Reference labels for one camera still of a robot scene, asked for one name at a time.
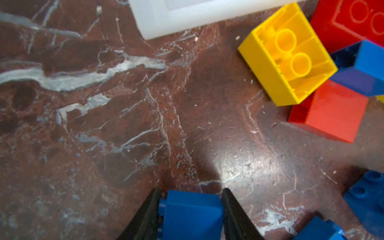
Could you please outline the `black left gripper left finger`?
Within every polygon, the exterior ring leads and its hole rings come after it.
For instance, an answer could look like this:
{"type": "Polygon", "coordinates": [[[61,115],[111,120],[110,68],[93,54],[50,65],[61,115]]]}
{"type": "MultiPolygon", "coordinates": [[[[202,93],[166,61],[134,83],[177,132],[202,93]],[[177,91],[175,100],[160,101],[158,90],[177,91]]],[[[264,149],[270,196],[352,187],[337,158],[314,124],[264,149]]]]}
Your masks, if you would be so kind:
{"type": "Polygon", "coordinates": [[[156,240],[158,238],[160,199],[161,190],[152,189],[117,240],[156,240]]]}

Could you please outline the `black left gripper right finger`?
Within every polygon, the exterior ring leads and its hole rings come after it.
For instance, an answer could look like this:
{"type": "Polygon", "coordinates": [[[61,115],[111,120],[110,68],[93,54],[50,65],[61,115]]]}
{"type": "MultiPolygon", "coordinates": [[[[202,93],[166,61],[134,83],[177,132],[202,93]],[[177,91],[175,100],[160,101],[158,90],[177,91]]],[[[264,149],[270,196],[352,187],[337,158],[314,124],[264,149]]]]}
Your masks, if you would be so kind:
{"type": "Polygon", "coordinates": [[[226,240],[264,240],[230,189],[223,189],[221,201],[226,240]]]}

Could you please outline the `red lego pile bottom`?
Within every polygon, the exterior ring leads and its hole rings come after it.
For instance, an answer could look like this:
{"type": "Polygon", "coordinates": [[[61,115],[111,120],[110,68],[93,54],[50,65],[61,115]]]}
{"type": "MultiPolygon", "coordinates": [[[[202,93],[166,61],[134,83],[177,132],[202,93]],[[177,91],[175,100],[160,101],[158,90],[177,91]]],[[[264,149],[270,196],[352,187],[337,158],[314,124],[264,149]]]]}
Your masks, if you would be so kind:
{"type": "Polygon", "coordinates": [[[288,122],[326,139],[353,143],[368,101],[368,97],[328,80],[293,106],[288,122]]]}

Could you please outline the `yellow lego pile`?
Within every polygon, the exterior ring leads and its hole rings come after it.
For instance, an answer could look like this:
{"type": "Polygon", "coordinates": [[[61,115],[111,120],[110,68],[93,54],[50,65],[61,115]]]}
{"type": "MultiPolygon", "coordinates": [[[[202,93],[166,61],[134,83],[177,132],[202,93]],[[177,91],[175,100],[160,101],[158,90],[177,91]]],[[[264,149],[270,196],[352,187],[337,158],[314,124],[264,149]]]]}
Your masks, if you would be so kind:
{"type": "Polygon", "coordinates": [[[384,95],[382,96],[376,96],[376,99],[384,103],[384,95]]]}

